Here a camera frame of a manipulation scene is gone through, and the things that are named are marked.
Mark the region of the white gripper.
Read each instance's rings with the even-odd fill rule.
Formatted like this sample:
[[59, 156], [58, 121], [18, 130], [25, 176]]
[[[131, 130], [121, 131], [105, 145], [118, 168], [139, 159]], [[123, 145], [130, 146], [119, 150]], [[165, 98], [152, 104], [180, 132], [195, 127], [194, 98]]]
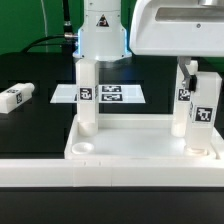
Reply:
[[224, 0], [137, 0], [130, 48], [136, 55], [178, 56], [182, 86], [195, 92], [190, 57], [224, 57]]

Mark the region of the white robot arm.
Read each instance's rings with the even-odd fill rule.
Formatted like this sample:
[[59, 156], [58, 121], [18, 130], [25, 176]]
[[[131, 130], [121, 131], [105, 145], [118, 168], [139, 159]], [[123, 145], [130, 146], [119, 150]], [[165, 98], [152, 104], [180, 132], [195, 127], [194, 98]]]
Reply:
[[137, 0], [131, 28], [121, 25], [121, 0], [84, 0], [76, 58], [117, 61], [130, 55], [176, 56], [186, 89], [192, 57], [224, 57], [224, 0]]

